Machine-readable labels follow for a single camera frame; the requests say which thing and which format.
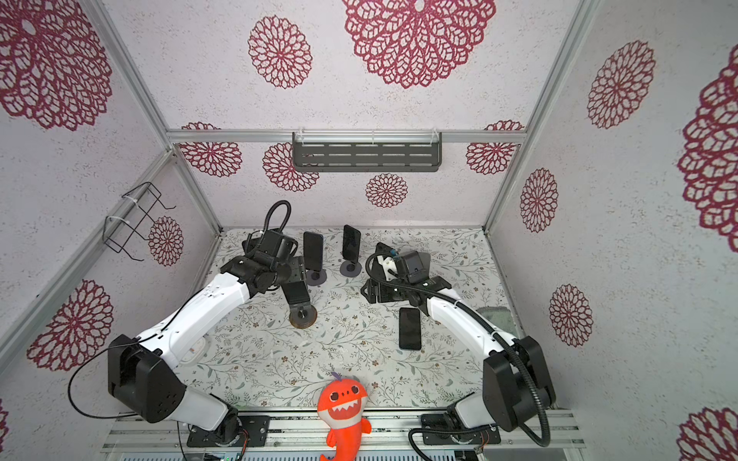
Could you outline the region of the blue phone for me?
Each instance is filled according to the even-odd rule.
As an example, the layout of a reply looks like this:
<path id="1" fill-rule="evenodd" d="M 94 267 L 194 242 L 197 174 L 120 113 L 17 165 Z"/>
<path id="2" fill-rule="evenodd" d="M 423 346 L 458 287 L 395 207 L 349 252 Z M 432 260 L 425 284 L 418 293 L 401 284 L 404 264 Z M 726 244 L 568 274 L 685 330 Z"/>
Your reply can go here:
<path id="1" fill-rule="evenodd" d="M 404 351 L 422 349 L 422 328 L 420 311 L 403 307 L 399 311 L 399 348 Z"/>

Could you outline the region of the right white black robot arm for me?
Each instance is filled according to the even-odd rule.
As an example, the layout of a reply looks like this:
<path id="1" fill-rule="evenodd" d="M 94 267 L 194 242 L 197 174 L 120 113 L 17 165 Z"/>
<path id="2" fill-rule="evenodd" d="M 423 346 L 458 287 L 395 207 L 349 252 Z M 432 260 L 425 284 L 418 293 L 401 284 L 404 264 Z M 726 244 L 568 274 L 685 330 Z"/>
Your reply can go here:
<path id="1" fill-rule="evenodd" d="M 547 409 L 557 397 L 541 346 L 482 317 L 447 280 L 430 275 L 430 263 L 427 253 L 401 255 L 382 248 L 367 257 L 369 280 L 361 294 L 369 303 L 409 303 L 447 328 L 482 363 L 482 388 L 447 410 L 458 431 L 520 429 L 546 447 L 551 440 Z"/>

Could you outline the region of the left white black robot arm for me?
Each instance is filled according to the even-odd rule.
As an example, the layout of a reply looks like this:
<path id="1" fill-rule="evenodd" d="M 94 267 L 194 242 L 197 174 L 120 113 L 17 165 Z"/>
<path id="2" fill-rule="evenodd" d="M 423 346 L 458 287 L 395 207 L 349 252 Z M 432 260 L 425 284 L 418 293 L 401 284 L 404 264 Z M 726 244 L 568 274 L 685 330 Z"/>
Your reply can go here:
<path id="1" fill-rule="evenodd" d="M 215 433 L 225 444 L 240 432 L 238 410 L 180 381 L 175 369 L 190 348 L 226 317 L 259 294 L 292 277 L 298 242 L 280 230 L 263 230 L 243 243 L 244 254 L 180 309 L 135 338 L 121 335 L 107 355 L 109 393 L 149 423 L 164 420 Z"/>

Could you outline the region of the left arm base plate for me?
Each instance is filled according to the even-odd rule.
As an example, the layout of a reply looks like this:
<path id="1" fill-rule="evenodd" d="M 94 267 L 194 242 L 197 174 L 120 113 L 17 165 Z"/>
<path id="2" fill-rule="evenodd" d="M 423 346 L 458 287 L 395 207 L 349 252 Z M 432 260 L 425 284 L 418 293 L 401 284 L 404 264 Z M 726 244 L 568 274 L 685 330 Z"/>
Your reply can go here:
<path id="1" fill-rule="evenodd" d="M 271 418 L 266 415 L 238 415 L 227 418 L 214 431 L 205 431 L 199 426 L 189 430 L 188 448 L 231 448 L 263 447 Z"/>

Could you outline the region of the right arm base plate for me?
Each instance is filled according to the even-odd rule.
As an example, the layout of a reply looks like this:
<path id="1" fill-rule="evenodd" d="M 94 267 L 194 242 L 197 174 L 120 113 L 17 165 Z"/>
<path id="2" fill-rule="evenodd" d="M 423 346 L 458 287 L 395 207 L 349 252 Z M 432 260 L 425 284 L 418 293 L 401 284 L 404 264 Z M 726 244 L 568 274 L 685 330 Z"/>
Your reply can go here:
<path id="1" fill-rule="evenodd" d="M 443 413 L 425 413 L 420 417 L 425 445 L 499 445 L 501 435 L 497 428 L 486 426 L 474 433 L 454 417 Z"/>

